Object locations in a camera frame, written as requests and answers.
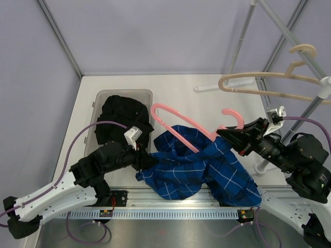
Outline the pink plastic hanger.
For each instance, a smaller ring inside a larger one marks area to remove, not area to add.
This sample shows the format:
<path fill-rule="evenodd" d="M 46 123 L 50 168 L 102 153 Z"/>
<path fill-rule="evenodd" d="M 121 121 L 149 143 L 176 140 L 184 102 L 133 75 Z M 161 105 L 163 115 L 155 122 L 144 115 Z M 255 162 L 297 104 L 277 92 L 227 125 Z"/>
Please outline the pink plastic hanger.
<path fill-rule="evenodd" d="M 191 144 L 189 141 L 187 141 L 183 136 L 181 136 L 177 131 L 174 130 L 174 128 L 172 128 L 170 125 L 167 125 L 164 121 L 162 121 L 162 119 L 160 117 L 157 116 L 156 114 L 156 110 L 157 109 L 162 109 L 168 113 L 171 113 L 177 117 L 179 117 L 181 120 L 185 121 L 186 123 L 190 124 L 191 126 L 193 126 L 194 128 L 196 128 L 198 131 L 200 131 L 202 134 L 204 134 L 209 140 L 211 140 L 212 142 L 215 141 L 216 137 L 218 137 L 219 135 L 217 134 L 218 130 L 227 130 L 228 128 L 226 128 L 223 125 L 220 125 L 214 132 L 208 132 L 204 127 L 202 127 L 200 124 L 198 124 L 197 122 L 195 122 L 193 119 L 182 115 L 180 112 L 178 112 L 177 110 L 161 104 L 161 103 L 155 103 L 152 105 L 151 107 L 151 116 L 153 117 L 153 119 L 155 121 L 157 121 L 161 126 L 163 126 L 164 128 L 166 128 L 171 134 L 173 134 L 179 141 L 181 141 L 187 148 L 189 148 L 191 151 L 197 153 L 199 152 L 199 150 L 193 145 Z M 228 109 L 228 108 L 224 108 L 221 110 L 221 113 L 223 115 L 229 115 L 232 116 L 233 118 L 236 119 L 237 121 L 237 126 L 234 129 L 242 129 L 244 127 L 244 119 L 241 116 L 241 114 L 239 114 L 237 111 L 233 110 L 233 109 Z"/>

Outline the blue plaid shirt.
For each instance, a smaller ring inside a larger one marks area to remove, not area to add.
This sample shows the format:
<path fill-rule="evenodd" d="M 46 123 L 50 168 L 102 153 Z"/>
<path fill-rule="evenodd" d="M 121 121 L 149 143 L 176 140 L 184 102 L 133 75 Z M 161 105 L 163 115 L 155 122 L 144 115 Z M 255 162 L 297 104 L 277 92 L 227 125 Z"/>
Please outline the blue plaid shirt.
<path fill-rule="evenodd" d="M 144 181 L 166 200 L 186 199 L 206 184 L 212 197 L 221 204 L 235 207 L 261 204 L 258 186 L 225 140 L 218 137 L 212 142 L 197 129 L 180 125 L 173 128 L 199 152 L 194 153 L 166 131 L 154 139 L 157 151 L 151 155 L 159 163 L 138 171 L 137 181 Z"/>

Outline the beige wooden hanger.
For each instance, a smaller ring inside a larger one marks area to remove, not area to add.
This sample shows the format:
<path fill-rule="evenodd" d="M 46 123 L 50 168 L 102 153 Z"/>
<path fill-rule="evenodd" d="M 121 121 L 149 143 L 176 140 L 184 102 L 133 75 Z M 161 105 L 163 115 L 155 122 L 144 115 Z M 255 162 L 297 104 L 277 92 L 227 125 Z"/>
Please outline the beige wooden hanger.
<path fill-rule="evenodd" d="M 294 74 L 293 71 L 302 66 L 307 66 L 304 60 L 292 61 L 285 72 L 242 72 L 222 75 L 218 80 L 218 88 L 224 92 L 234 94 L 267 96 L 276 98 L 286 98 L 298 101 L 313 101 L 312 97 L 305 92 L 308 84 L 314 85 L 319 89 L 318 97 L 322 99 L 322 104 L 330 105 L 330 77 L 323 76 L 320 80 Z M 244 79 L 262 78 L 270 83 L 269 90 L 255 90 L 242 87 L 230 86 L 231 82 L 241 82 Z"/>

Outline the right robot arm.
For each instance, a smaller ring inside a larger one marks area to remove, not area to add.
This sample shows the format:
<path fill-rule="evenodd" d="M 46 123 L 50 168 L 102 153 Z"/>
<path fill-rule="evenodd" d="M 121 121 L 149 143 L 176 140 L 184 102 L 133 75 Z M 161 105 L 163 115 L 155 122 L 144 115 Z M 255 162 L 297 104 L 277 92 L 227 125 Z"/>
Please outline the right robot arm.
<path fill-rule="evenodd" d="M 255 152 L 289 174 L 287 184 L 300 197 L 310 200 L 312 212 L 299 214 L 266 193 L 262 194 L 262 207 L 295 228 L 310 247 L 330 247 L 330 171 L 324 167 L 329 151 L 307 133 L 296 133 L 284 145 L 269 131 L 271 124 L 258 118 L 241 129 L 224 128 L 216 133 L 240 156 Z"/>

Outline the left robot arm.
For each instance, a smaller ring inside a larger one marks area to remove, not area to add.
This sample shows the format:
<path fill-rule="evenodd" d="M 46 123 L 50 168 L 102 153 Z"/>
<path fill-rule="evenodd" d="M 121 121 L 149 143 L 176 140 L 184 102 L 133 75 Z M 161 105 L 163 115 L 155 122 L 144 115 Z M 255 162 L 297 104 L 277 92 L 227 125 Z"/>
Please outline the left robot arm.
<path fill-rule="evenodd" d="M 149 169 L 158 162 L 143 148 L 108 142 L 72 165 L 59 182 L 24 197 L 5 198 L 8 230 L 15 239 L 22 239 L 63 213 L 105 206 L 112 197 L 105 174 L 128 166 L 137 171 Z"/>

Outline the black shirt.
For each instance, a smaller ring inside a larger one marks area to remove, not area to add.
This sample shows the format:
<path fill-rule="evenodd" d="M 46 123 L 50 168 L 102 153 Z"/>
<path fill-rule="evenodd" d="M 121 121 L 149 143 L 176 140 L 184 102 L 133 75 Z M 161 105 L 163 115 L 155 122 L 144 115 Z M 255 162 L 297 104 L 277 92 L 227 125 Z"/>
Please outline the black shirt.
<path fill-rule="evenodd" d="M 124 129 L 114 124 L 96 125 L 95 134 L 98 145 L 103 145 L 108 141 L 116 141 L 125 146 L 127 142 L 124 133 L 135 126 L 142 131 L 137 143 L 146 149 L 149 143 L 149 134 L 154 130 L 149 122 L 147 107 L 143 103 L 118 95 L 106 99 L 97 121 L 113 121 L 126 126 Z"/>

